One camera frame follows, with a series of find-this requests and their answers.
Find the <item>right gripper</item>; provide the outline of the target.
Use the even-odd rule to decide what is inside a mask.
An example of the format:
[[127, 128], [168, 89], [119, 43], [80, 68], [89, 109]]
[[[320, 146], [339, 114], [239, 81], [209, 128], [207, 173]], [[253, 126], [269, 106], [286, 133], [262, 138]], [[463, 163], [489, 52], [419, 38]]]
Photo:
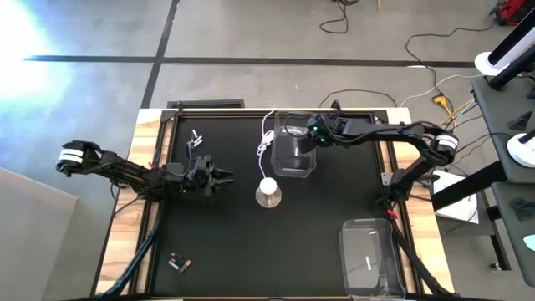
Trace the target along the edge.
[[323, 115], [311, 115], [307, 122], [308, 134], [298, 137], [298, 148], [302, 154], [314, 150], [314, 145], [328, 147], [336, 145], [329, 124]]

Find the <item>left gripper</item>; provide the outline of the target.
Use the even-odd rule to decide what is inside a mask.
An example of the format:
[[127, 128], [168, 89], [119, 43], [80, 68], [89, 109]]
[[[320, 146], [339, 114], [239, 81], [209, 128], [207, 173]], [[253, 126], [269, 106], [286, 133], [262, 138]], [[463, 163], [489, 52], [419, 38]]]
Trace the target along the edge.
[[233, 179], [217, 178], [227, 178], [233, 174], [233, 171], [213, 167], [210, 155], [197, 156], [192, 161], [191, 168], [185, 175], [183, 190], [188, 192], [201, 192], [203, 196], [211, 196], [212, 189], [222, 189], [234, 182]]

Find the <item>clear plastic bin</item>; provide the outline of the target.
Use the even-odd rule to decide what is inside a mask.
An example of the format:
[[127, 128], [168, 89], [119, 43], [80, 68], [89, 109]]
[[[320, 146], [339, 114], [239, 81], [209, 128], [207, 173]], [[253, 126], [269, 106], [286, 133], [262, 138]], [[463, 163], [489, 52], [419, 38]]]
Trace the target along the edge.
[[316, 146], [307, 154], [302, 154], [298, 148], [298, 137], [308, 134], [307, 122], [311, 115], [302, 111], [275, 114], [271, 164], [277, 176], [305, 178], [315, 169]]
[[[339, 232], [344, 289], [353, 301], [404, 301], [393, 227], [385, 219], [353, 219]], [[367, 269], [369, 256], [372, 270]]]

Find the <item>white light bulb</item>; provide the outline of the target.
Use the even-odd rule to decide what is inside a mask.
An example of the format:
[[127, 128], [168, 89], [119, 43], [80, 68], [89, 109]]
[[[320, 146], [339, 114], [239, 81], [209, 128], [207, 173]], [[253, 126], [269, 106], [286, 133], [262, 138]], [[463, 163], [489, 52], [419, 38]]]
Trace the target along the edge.
[[278, 189], [278, 184], [272, 177], [264, 177], [259, 184], [259, 189], [264, 195], [273, 195]]

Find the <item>black ribbed box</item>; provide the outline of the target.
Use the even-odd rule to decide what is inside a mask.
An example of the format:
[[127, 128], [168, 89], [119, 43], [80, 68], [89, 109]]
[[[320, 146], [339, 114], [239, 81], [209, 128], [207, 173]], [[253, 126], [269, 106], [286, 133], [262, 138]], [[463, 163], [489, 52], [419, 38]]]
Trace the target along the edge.
[[243, 99], [204, 99], [169, 101], [167, 109], [242, 109], [245, 107]]

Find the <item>black table mat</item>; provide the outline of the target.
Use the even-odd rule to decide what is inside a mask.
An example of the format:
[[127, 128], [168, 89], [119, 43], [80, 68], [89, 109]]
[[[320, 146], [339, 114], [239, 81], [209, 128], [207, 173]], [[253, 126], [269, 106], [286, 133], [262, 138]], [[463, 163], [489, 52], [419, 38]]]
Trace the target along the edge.
[[[234, 172], [234, 182], [209, 197], [182, 197], [166, 207], [159, 231], [153, 291], [168, 297], [341, 296], [338, 235], [349, 219], [375, 215], [381, 194], [378, 151], [367, 143], [320, 148], [305, 178], [281, 177], [282, 200], [261, 207], [255, 192], [272, 168], [257, 156], [259, 118], [189, 119], [178, 126], [172, 157], [184, 161], [192, 130], [204, 138], [200, 155]], [[180, 273], [168, 261], [191, 260]]]

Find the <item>black beam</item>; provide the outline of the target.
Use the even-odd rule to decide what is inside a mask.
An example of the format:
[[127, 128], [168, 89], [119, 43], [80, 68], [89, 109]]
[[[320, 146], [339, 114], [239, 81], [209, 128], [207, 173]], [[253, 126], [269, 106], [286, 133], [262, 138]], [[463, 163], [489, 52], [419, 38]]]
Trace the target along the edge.
[[437, 211], [487, 189], [494, 182], [504, 182], [506, 180], [507, 177], [502, 163], [495, 161], [463, 180], [434, 193], [431, 196], [431, 203], [434, 210]]

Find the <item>white box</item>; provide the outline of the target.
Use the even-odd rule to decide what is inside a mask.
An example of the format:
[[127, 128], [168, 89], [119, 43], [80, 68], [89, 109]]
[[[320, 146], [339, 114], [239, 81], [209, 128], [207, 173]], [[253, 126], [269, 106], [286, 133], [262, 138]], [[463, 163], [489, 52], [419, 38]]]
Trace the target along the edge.
[[[431, 188], [431, 191], [434, 194], [464, 179], [464, 176], [458, 176], [445, 171], [433, 171], [432, 175], [438, 177], [437, 180], [433, 181]], [[467, 196], [460, 201], [449, 205], [448, 207], [435, 210], [435, 214], [438, 217], [446, 217], [474, 224], [479, 223], [479, 217], [477, 216], [477, 213], [478, 202], [476, 194]]]

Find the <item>grey side table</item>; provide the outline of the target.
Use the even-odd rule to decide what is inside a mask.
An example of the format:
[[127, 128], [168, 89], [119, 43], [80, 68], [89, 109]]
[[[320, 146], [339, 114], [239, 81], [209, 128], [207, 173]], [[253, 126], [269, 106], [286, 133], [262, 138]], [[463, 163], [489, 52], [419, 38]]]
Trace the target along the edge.
[[535, 185], [495, 182], [491, 188], [524, 282], [535, 288], [535, 243], [530, 248], [524, 240], [535, 237]]
[[488, 130], [499, 133], [492, 137], [492, 143], [507, 180], [516, 184], [535, 184], [535, 168], [519, 165], [507, 151], [507, 135], [522, 133], [520, 130], [511, 130], [507, 125], [510, 121], [532, 111], [525, 132], [535, 129], [535, 99], [527, 97], [535, 89], [535, 83], [530, 79], [516, 78], [502, 90], [495, 90], [488, 83], [486, 78], [480, 78], [471, 84]]

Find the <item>white stand with round base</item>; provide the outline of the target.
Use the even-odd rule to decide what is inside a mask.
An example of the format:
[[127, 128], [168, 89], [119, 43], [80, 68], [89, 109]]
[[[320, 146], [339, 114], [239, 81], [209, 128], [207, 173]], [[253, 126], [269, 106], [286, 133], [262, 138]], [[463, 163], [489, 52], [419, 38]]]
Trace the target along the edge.
[[492, 51], [478, 54], [474, 63], [481, 74], [498, 75], [533, 45], [535, 21], [525, 18]]
[[507, 142], [507, 152], [519, 165], [535, 168], [535, 129], [510, 138]]

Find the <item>grey panel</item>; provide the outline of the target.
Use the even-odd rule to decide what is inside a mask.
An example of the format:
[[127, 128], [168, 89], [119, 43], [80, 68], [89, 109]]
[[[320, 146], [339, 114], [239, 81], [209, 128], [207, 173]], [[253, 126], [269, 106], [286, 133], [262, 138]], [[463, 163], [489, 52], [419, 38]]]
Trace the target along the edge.
[[41, 301], [78, 197], [0, 167], [0, 301]]

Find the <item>black stand pole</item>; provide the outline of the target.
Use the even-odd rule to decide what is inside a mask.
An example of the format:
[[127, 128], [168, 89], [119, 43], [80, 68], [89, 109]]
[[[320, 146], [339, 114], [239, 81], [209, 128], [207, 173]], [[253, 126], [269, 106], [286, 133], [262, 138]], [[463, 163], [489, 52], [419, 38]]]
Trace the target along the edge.
[[493, 89], [501, 90], [507, 83], [522, 72], [535, 69], [535, 44], [517, 59], [513, 60], [503, 71], [491, 79], [489, 85]]

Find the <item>small black object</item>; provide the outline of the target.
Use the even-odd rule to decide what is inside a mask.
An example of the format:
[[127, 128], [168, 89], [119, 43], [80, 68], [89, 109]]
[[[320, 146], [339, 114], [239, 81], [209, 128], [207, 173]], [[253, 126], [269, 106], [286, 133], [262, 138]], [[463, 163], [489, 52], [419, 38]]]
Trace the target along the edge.
[[525, 130], [527, 128], [527, 124], [528, 124], [529, 120], [532, 117], [532, 113], [533, 113], [533, 111], [530, 110], [530, 111], [527, 111], [527, 112], [523, 113], [522, 115], [518, 116], [516, 119], [510, 120], [507, 123], [507, 127], [510, 130]]

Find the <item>red tool case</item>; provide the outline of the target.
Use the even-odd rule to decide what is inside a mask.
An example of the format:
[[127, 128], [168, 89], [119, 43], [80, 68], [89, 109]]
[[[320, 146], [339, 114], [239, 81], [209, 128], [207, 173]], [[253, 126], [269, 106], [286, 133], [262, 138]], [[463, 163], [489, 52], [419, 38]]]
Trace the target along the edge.
[[497, 0], [488, 15], [500, 26], [516, 26], [529, 10], [527, 0]]

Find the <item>black aluminium table frame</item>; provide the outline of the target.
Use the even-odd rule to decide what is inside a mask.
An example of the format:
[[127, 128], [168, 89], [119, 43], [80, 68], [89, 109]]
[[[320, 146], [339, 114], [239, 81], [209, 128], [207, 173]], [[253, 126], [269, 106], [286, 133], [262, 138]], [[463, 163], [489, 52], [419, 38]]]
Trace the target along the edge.
[[[278, 179], [285, 176], [277, 176], [271, 164], [271, 154], [274, 140], [275, 114], [278, 111], [302, 111], [312, 114], [326, 114], [331, 117], [345, 117], [360, 119], [372, 124], [393, 124], [400, 122], [405, 124], [415, 123], [403, 119], [396, 108], [379, 110], [357, 109], [184, 109], [184, 110], [142, 110], [136, 122], [135, 139], [143, 143], [141, 150], [132, 150], [129, 158], [134, 163], [147, 168], [162, 166], [171, 162], [180, 162], [183, 166], [188, 164], [190, 156], [200, 155], [199, 149], [190, 148], [188, 141], [195, 140], [191, 132], [184, 146], [184, 161], [176, 161], [172, 157], [178, 134], [178, 126], [182, 121], [189, 119], [236, 119], [236, 118], [259, 118], [271, 120], [272, 125], [262, 128], [261, 140], [257, 146], [257, 156], [269, 155], [272, 172], [264, 177], [272, 177], [278, 184]], [[405, 299], [438, 301], [449, 300], [452, 292], [439, 284], [437, 279], [428, 271], [425, 264], [420, 260], [413, 248], [412, 241], [407, 237], [405, 225], [407, 215], [405, 212], [396, 212], [397, 219], [387, 215], [388, 210], [399, 207], [404, 202], [394, 202], [387, 198], [390, 194], [388, 184], [393, 173], [399, 169], [408, 168], [420, 157], [419, 151], [409, 143], [395, 141], [369, 141], [364, 144], [373, 144], [378, 151], [378, 166], [380, 170], [381, 194], [374, 204], [374, 216], [370, 218], [356, 219], [385, 219], [393, 227], [392, 237], [395, 251], [399, 260], [400, 275], [405, 285]], [[293, 301], [295, 299], [348, 299], [350, 296], [345, 292], [341, 296], [289, 296], [289, 297], [168, 297], [156, 295], [153, 291], [154, 278], [159, 267], [159, 231], [161, 222], [166, 214], [166, 207], [182, 197], [196, 200], [203, 196], [200, 192], [192, 194], [176, 194], [166, 199], [152, 202], [145, 197], [131, 207], [123, 207], [112, 219], [110, 236], [104, 256], [103, 271], [105, 274], [115, 277], [114, 283], [101, 285], [101, 298], [103, 300], [155, 300], [168, 301], [180, 298], [183, 301], [246, 301], [249, 299]], [[410, 283], [424, 282], [427, 292], [422, 295], [412, 293], [409, 290]]]

